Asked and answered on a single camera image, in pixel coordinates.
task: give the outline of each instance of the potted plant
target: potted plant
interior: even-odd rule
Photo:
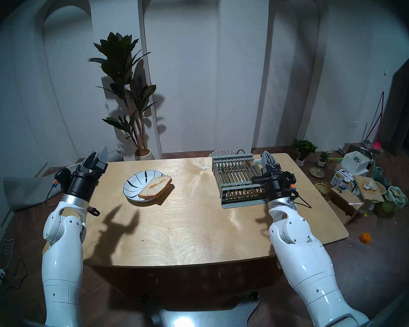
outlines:
[[[300,156],[297,157],[296,163],[298,166],[303,166],[304,165],[304,158],[306,158],[310,153],[314,153],[316,149],[318,149],[317,146],[314,146],[310,141],[308,140],[298,140],[294,139],[292,142],[292,147],[294,149],[297,149]]]
[[[94,46],[106,56],[106,59],[90,58],[88,62],[100,63],[103,72],[114,81],[110,84],[111,89],[101,86],[97,88],[117,95],[126,105],[127,115],[118,116],[118,120],[113,117],[102,120],[128,134],[125,139],[131,139],[137,147],[136,160],[149,160],[153,159],[153,155],[147,148],[145,139],[144,112],[152,106],[152,104],[148,105],[148,101],[155,92],[156,85],[144,84],[140,76],[134,76],[132,68],[149,54],[148,52],[137,58],[140,50],[132,56],[131,52],[138,41],[139,38],[132,40],[132,35],[123,37],[119,33],[109,33],[106,40],[100,40],[100,44],[94,43]]]
[[[327,159],[329,158],[329,154],[326,151],[320,153],[320,158],[316,162],[316,165],[319,167],[324,167],[327,163]]]

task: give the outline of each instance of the toast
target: toast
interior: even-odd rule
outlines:
[[[150,183],[142,190],[138,197],[143,199],[153,199],[159,197],[165,192],[171,183],[170,176],[160,176],[153,178]]]

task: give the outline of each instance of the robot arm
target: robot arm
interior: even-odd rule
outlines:
[[[266,151],[262,155],[262,170],[264,176],[253,182],[263,183],[267,192],[273,218],[269,238],[283,273],[306,304],[315,327],[359,326],[369,321],[345,302],[336,283],[332,260],[307,221],[298,214],[294,175],[282,172]]]
[[[82,243],[86,235],[86,214],[100,213],[89,206],[98,180],[107,168],[107,148],[96,156],[91,153],[73,173],[62,169],[55,174],[64,197],[47,218],[43,238],[50,247],[43,255],[42,278],[46,299],[46,325],[77,327],[82,325],[79,313],[79,289],[82,281]],[[63,216],[64,209],[76,215]]]

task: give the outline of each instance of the cutting board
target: cutting board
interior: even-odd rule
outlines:
[[[370,180],[375,185],[374,179],[369,178],[369,177],[356,176],[356,175],[354,175],[353,177],[354,177],[354,180],[357,184],[357,187],[359,188],[360,194],[362,195],[363,199],[371,200],[376,203],[384,201],[383,196],[381,195],[378,189],[373,191],[373,190],[365,190],[363,188],[363,185],[369,182]]]

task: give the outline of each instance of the toaster grill bars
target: toaster grill bars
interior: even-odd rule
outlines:
[[[233,208],[267,202],[265,190],[251,177],[262,176],[252,154],[212,157],[212,172],[220,191],[221,206]]]

